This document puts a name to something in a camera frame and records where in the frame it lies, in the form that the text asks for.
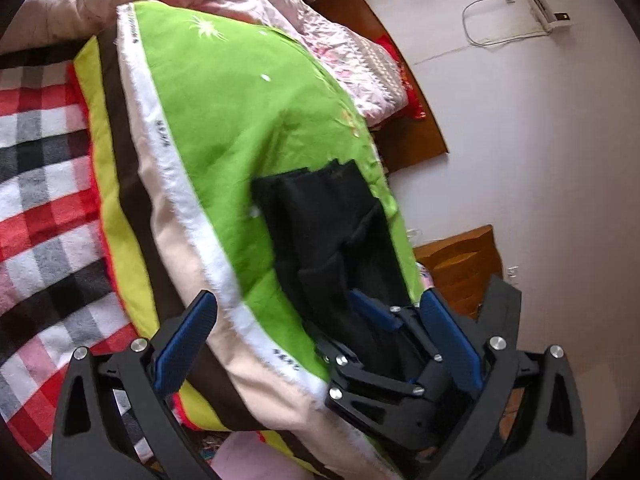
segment red white black checkered blanket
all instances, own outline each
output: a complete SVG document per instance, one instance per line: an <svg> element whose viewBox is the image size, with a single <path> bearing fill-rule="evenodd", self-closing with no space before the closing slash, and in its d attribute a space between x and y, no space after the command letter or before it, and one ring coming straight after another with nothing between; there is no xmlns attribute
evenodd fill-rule
<svg viewBox="0 0 640 480"><path fill-rule="evenodd" d="M72 351L119 351L135 337L107 277L89 137L67 78L80 47L0 57L0 414L48 471ZM118 403L127 423L126 397Z"/></svg>

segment folded black fabric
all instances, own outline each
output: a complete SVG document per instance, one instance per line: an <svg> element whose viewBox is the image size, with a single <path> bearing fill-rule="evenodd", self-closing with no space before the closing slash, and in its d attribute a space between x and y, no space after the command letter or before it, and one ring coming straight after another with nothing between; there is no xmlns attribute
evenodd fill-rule
<svg viewBox="0 0 640 480"><path fill-rule="evenodd" d="M300 317L348 346L365 370L400 380L424 367L412 343L355 312L349 291L393 306L411 303L388 224L355 162L252 182L273 241L282 290Z"/></svg>

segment green fabric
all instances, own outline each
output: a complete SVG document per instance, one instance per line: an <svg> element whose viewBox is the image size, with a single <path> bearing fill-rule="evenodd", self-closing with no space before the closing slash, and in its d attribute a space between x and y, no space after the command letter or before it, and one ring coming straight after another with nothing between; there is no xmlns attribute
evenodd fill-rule
<svg viewBox="0 0 640 480"><path fill-rule="evenodd" d="M338 82L279 30L155 2L135 11L148 66L194 190L265 332L326 379L252 215L257 176L354 159L382 201L412 298L422 291L404 222L364 120Z"/></svg>

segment folded quilt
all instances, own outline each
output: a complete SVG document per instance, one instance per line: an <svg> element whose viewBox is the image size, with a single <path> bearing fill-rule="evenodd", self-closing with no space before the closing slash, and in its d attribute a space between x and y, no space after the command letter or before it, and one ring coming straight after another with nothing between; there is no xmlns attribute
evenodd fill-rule
<svg viewBox="0 0 640 480"><path fill-rule="evenodd" d="M363 434L324 407L327 372L283 294L251 180L354 160L390 226L402 278L420 279L365 121L340 84L277 28L155 1L74 60L111 275L152 335L199 290L219 317L177 396L185 424L261 430L328 478L396 478Z"/></svg>
<svg viewBox="0 0 640 480"><path fill-rule="evenodd" d="M88 38L114 23L116 6L135 1L26 0L0 38L0 53ZM382 47L329 22L302 0L161 1L279 28L320 60L369 126L408 103L400 71Z"/></svg>

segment red cloth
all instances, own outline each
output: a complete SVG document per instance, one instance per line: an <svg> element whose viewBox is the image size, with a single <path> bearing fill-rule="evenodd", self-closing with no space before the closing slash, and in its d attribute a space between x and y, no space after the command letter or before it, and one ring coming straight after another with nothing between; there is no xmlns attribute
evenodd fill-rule
<svg viewBox="0 0 640 480"><path fill-rule="evenodd" d="M406 115L414 119L424 119L427 114L420 104L420 99L418 99L418 94L415 91L414 86L409 82L406 66L402 62L400 53L396 49L393 41L391 41L391 38L385 34L384 36L380 36L379 38L377 38L375 43L384 48L398 65L398 68L400 69L400 76L402 78L402 86L404 87L406 96L409 99L409 104L399 112L396 112L393 117Z"/></svg>

